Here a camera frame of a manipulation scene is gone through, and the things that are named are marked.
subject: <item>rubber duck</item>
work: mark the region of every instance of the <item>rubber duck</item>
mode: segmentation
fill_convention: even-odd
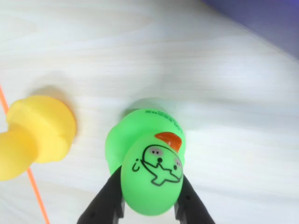
[[[76,134],[70,109],[48,96],[15,101],[8,110],[8,131],[0,133],[0,180],[26,171],[33,162],[62,160]]]
[[[121,166],[121,190],[136,212],[156,216],[177,201],[183,184],[185,135],[166,112],[139,109],[109,132],[105,155],[110,173]]]

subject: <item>orange string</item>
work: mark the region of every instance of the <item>orange string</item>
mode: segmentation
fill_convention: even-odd
[[[8,112],[8,105],[7,105],[7,101],[6,101],[5,97],[4,97],[4,93],[3,93],[3,90],[1,88],[1,86],[0,86],[0,101],[1,101],[4,113],[7,114],[7,112]],[[34,180],[34,177],[33,177],[33,174],[32,174],[32,171],[31,171],[30,167],[27,169],[27,174],[28,174],[30,183],[32,185],[33,191],[34,191],[34,193],[36,195],[36,199],[37,199],[37,202],[39,204],[39,207],[40,207],[40,209],[42,211],[43,218],[44,218],[46,224],[50,224],[50,221],[49,221],[49,218],[47,216],[47,212],[46,212],[45,206],[44,206],[43,201],[42,201],[42,197],[41,197],[41,195],[39,193],[36,181]]]

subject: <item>wood grain surface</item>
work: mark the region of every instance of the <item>wood grain surface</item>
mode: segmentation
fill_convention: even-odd
[[[54,96],[78,121],[63,161],[32,166],[52,224],[75,224],[107,181],[107,133],[140,99],[185,129],[184,173],[217,224],[299,223],[296,59],[199,0],[0,5],[8,103]],[[0,182],[0,223],[44,223],[26,174]],[[120,224],[140,223],[178,224],[126,206]]]

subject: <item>yellow rubber duck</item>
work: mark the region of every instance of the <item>yellow rubber duck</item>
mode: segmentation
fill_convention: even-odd
[[[14,102],[0,133],[0,180],[26,171],[33,162],[62,160],[76,134],[76,121],[61,101],[47,96],[30,96]]]

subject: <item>purple object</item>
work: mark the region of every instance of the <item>purple object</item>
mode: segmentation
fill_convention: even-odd
[[[202,0],[299,58],[299,0]]]

